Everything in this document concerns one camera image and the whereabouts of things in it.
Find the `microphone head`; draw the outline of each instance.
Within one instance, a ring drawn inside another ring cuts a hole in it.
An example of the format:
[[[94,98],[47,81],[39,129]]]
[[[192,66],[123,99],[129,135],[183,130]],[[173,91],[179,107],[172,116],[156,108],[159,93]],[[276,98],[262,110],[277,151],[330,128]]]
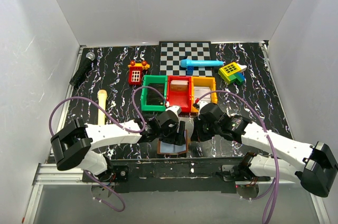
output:
[[[86,58],[90,59],[91,61],[94,61],[95,59],[95,54],[93,52],[88,52],[86,54]]]

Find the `white wall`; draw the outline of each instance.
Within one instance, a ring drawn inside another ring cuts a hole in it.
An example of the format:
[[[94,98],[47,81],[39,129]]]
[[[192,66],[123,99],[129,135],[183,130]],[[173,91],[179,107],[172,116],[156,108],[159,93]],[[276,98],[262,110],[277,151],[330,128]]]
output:
[[[271,70],[297,141],[329,144],[338,158],[338,3],[293,0],[269,46]],[[338,178],[324,200],[338,223]]]
[[[292,0],[57,0],[80,44],[261,41]]]
[[[21,223],[51,147],[49,114],[65,97],[79,45],[56,0],[0,7],[0,222]]]

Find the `black and white checkered pattern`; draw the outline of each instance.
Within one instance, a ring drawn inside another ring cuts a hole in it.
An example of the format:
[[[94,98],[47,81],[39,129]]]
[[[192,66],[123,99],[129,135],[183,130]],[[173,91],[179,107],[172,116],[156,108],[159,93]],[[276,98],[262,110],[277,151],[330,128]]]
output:
[[[161,43],[161,75],[185,76],[186,69],[180,61],[187,57],[191,60],[210,60],[209,43]],[[211,67],[195,67],[193,76],[212,76]]]

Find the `black object in green bin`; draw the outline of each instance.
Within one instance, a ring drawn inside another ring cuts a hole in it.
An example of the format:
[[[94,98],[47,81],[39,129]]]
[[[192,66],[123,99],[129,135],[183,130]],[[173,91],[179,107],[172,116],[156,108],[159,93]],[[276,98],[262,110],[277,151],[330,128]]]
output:
[[[150,83],[150,87],[155,88],[164,96],[164,84],[161,83]],[[147,105],[164,105],[164,100],[161,98],[161,96],[158,95],[155,91],[151,89],[147,89],[147,100],[146,103]]]

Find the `black marble table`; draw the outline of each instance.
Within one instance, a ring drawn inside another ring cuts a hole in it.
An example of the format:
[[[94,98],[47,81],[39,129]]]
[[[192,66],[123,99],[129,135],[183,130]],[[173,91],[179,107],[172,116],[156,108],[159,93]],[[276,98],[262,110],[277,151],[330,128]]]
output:
[[[119,122],[126,122],[136,118],[137,114],[132,105],[132,90],[135,86],[128,84],[128,65],[131,60],[146,60],[150,65],[147,74],[159,75],[159,46],[128,46],[84,48],[82,58],[87,52],[94,52],[97,56],[92,70],[86,80],[72,93],[73,96],[84,96],[97,101],[97,92],[105,89],[108,93],[107,112]],[[290,137],[289,127],[281,108],[275,86],[270,76],[266,60],[259,43],[220,43],[211,44],[211,59],[218,59],[226,63],[237,62],[248,66],[244,72],[246,82],[237,86],[227,85],[214,72],[216,88],[228,90],[244,98],[264,120],[268,129],[283,136]],[[137,105],[140,105],[140,92]],[[228,115],[240,114],[256,120],[249,109],[239,100],[228,95],[218,94],[218,104]],[[70,102],[65,124],[72,119],[82,118],[85,123],[97,123],[97,108],[82,100]],[[185,115],[186,129],[192,134],[192,117]],[[99,149],[107,153],[111,159],[140,159],[140,158],[173,158],[169,155],[157,154],[157,140],[151,143],[120,144]],[[228,142],[219,136],[207,142],[191,142],[187,157],[239,157],[248,151],[259,150],[238,143]]]

